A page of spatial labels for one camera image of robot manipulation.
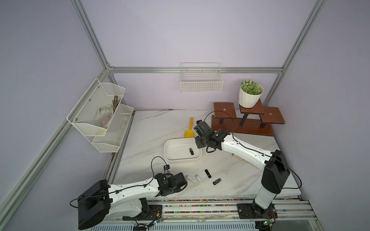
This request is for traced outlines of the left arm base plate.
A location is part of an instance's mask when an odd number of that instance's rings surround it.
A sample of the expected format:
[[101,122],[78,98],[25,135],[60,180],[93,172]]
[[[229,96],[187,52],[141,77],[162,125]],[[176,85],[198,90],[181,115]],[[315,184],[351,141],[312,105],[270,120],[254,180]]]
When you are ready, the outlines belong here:
[[158,214],[162,214],[162,209],[163,209],[163,206],[162,205],[149,205],[147,207],[143,207],[141,209],[141,212],[131,218],[131,217],[128,217],[128,216],[123,216],[122,217],[122,220],[125,220],[125,221],[140,221],[140,220],[154,220],[155,218],[158,218]]

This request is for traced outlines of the white mesh two-tier shelf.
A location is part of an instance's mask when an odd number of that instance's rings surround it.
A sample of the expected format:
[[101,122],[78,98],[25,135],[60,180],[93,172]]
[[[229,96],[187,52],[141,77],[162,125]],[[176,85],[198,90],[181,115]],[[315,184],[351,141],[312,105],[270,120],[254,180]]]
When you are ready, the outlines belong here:
[[125,88],[95,79],[67,121],[99,153],[119,151],[134,108],[123,100]]

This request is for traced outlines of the brown wooden display stand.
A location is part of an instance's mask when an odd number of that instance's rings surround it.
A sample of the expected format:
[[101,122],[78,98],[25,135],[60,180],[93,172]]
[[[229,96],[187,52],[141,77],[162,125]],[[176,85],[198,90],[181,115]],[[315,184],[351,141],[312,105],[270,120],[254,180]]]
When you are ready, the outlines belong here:
[[233,103],[214,103],[212,129],[228,132],[273,136],[273,124],[283,125],[285,120],[277,107],[264,107],[258,100],[252,108],[240,106],[242,117],[237,117]]

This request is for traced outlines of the black swivel usb drive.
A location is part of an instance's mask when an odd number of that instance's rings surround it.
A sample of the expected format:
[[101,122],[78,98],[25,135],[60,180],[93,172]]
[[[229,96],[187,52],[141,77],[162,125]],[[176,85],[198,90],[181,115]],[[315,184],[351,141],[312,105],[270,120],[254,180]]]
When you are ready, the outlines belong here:
[[217,185],[218,183],[220,183],[221,182],[221,178],[218,178],[218,179],[216,179],[214,182],[213,182],[213,185]]

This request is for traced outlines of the white plastic storage box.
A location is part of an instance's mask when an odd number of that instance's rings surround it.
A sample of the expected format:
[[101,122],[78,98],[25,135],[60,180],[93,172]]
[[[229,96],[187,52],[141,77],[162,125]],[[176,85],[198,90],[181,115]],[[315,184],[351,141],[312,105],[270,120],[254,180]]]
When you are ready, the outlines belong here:
[[169,162],[188,162],[196,161],[202,156],[202,149],[198,149],[195,138],[178,138],[168,140],[164,144],[164,157]]

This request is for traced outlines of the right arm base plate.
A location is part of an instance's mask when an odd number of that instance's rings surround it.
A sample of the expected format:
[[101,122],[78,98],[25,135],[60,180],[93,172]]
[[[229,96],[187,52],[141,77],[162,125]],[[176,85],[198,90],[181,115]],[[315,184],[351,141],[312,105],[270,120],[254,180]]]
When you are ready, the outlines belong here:
[[275,219],[278,217],[275,205],[271,203],[267,209],[260,208],[257,204],[237,204],[240,219]]

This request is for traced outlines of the white potted green plant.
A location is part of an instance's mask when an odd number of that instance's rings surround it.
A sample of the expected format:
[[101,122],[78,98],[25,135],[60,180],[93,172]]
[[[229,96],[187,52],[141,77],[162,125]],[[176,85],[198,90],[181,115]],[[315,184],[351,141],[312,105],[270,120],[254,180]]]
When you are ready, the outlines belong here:
[[264,88],[252,80],[241,82],[240,87],[238,100],[239,105],[244,108],[253,108],[264,93]]

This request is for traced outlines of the yellow plastic scoop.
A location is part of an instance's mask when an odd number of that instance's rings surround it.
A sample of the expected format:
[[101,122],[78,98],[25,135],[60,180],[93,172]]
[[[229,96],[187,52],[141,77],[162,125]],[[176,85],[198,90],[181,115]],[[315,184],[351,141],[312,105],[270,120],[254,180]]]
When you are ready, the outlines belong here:
[[194,118],[190,118],[189,122],[189,129],[185,131],[184,137],[185,138],[193,138],[194,137],[194,131],[192,130]]

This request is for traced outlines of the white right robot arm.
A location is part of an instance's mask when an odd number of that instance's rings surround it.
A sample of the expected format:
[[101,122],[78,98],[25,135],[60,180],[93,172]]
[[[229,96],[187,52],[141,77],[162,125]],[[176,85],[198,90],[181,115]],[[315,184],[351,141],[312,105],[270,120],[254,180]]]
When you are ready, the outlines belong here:
[[280,150],[270,152],[255,147],[223,129],[215,131],[202,120],[196,122],[194,130],[198,134],[195,141],[199,149],[211,148],[212,151],[229,152],[262,171],[262,186],[252,205],[255,209],[266,211],[274,198],[281,193],[291,174],[285,155]]

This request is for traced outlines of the clear plastic bag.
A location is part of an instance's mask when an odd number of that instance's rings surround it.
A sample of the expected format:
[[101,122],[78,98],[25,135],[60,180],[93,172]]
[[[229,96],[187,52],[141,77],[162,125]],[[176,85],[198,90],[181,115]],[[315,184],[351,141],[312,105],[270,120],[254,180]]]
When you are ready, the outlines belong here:
[[106,129],[110,124],[113,114],[114,112],[112,105],[100,107],[94,116],[94,124],[98,127]]

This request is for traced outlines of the white blue usb drive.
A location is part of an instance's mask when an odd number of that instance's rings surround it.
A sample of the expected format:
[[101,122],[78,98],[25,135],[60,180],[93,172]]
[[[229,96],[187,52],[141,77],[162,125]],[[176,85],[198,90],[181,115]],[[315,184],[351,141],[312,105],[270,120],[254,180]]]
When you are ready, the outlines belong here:
[[186,175],[186,179],[191,181],[191,182],[195,182],[195,179],[189,175]]
[[198,181],[199,183],[203,183],[202,178],[201,178],[198,174],[196,174],[196,175],[195,175],[195,177],[196,177],[196,179],[197,179],[197,181]]

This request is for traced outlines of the glossy black usb drive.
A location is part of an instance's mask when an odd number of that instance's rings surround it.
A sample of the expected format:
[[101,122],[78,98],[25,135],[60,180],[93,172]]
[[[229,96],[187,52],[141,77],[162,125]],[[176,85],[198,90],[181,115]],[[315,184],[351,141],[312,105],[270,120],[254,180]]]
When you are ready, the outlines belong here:
[[207,177],[210,179],[212,176],[211,176],[211,174],[210,174],[210,172],[208,171],[208,169],[205,169],[205,173],[206,173],[206,175],[207,175]]

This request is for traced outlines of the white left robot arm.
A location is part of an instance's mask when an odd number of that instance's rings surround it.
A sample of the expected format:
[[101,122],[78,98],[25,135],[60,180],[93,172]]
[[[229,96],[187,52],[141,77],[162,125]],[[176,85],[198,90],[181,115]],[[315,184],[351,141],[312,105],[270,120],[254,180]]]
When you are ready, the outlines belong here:
[[100,180],[77,198],[78,229],[86,230],[104,219],[145,220],[153,216],[149,200],[183,191],[184,174],[158,173],[153,178],[129,184]]

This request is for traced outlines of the beige work glove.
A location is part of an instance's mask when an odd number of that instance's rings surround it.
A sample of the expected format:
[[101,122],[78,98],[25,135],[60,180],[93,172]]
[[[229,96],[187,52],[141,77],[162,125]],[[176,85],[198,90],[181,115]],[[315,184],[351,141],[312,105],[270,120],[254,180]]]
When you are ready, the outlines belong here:
[[252,155],[252,156],[247,156],[247,157],[241,157],[241,156],[238,156],[236,154],[232,154],[232,156],[238,158],[239,160],[242,160],[244,162],[247,162],[247,163],[255,166],[256,168],[258,168],[261,171],[263,171],[264,168],[265,168],[265,163],[264,163],[263,159],[261,159],[258,156]]

